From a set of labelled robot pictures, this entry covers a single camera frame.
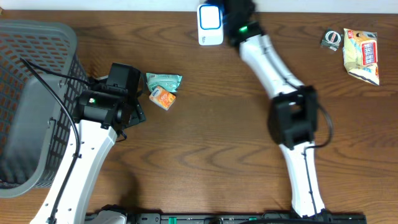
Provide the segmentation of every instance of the green component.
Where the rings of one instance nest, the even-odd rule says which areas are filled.
[[[239,29],[239,32],[242,32],[242,33],[245,33],[247,31],[248,31],[248,27],[247,26],[244,26],[244,27]]]
[[[177,218],[175,218],[175,217],[170,217],[170,218],[169,218],[169,224],[177,224]]]

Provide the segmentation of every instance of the yellow snack package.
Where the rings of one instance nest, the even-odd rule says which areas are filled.
[[[175,101],[175,96],[160,86],[154,88],[149,99],[159,107],[168,110]]]
[[[377,33],[344,29],[344,67],[348,74],[379,85]]]

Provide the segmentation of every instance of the food wrapper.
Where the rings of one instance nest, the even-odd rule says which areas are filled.
[[[344,29],[344,66],[348,74],[379,85],[377,33]]]
[[[159,107],[168,110],[174,103],[175,96],[163,89],[161,86],[157,86],[149,95],[149,99]]]
[[[181,75],[147,73],[147,84],[149,91],[154,91],[157,86],[161,86],[165,90],[175,93],[177,92],[177,88],[180,86],[181,80]]]

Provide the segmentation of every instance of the green light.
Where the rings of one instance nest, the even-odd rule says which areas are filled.
[[[248,27],[244,26],[242,28],[239,29],[239,32],[247,32],[248,31]]]

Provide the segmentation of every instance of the wooden tabletop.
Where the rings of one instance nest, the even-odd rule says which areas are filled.
[[[106,204],[165,213],[288,210],[285,160],[272,142],[270,101],[226,41],[199,46],[194,12],[4,11],[1,19],[56,21],[72,27],[88,75],[113,62],[143,72],[183,75],[165,111],[139,98],[147,121],[126,130],[107,156],[89,212]],[[316,153],[322,199],[332,212],[363,212],[368,223],[397,223],[398,16],[263,13],[261,24],[291,71],[318,90],[335,124]],[[327,27],[378,33],[381,86],[349,76],[339,49],[321,49]],[[317,141],[327,135],[320,116]],[[47,189],[0,199],[1,223],[28,223]]]

